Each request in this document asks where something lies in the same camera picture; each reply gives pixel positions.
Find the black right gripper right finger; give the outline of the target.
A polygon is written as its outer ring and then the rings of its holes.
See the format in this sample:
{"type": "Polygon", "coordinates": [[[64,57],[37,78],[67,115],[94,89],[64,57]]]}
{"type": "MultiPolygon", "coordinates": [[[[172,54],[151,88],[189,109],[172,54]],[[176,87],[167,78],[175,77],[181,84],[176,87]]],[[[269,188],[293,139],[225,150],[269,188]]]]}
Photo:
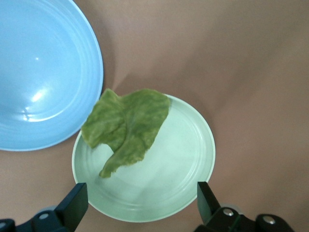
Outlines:
{"type": "Polygon", "coordinates": [[[197,183],[197,206],[202,219],[196,232],[254,232],[255,222],[230,206],[221,206],[207,182],[197,183]]]}

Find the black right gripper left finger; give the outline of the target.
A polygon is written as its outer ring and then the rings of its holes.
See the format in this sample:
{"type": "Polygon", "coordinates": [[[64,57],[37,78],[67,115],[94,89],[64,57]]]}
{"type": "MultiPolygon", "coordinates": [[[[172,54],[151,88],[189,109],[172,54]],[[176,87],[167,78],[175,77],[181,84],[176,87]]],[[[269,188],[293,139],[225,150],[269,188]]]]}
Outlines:
{"type": "Polygon", "coordinates": [[[88,209],[87,184],[78,183],[53,209],[44,210],[31,220],[34,232],[73,232],[88,209]]]}

